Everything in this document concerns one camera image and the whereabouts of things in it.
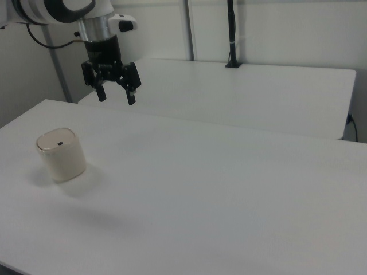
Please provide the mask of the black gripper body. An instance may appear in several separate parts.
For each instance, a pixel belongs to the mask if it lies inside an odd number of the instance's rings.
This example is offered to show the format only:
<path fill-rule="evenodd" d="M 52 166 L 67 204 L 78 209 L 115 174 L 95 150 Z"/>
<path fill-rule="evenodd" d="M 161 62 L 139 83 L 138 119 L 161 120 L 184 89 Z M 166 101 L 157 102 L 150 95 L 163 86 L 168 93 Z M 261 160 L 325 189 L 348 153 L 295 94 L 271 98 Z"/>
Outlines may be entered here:
<path fill-rule="evenodd" d="M 121 52 L 117 35 L 100 41 L 85 41 L 88 60 L 83 63 L 86 83 L 116 81 L 122 77 Z"/>

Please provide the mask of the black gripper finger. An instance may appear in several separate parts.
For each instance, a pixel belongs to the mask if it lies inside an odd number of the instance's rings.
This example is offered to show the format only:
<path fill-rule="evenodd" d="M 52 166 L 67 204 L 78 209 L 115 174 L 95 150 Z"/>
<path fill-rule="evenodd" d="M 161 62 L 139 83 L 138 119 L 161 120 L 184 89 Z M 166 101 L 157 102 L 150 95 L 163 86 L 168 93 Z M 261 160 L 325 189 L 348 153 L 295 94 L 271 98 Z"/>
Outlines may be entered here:
<path fill-rule="evenodd" d="M 83 71 L 84 82 L 87 86 L 91 86 L 97 93 L 100 102 L 106 99 L 103 88 L 103 75 L 100 69 L 94 70 L 90 61 L 86 61 L 81 65 Z"/>
<path fill-rule="evenodd" d="M 126 91 L 128 104 L 135 104 L 135 93 L 142 83 L 134 62 L 121 66 L 116 82 Z"/>

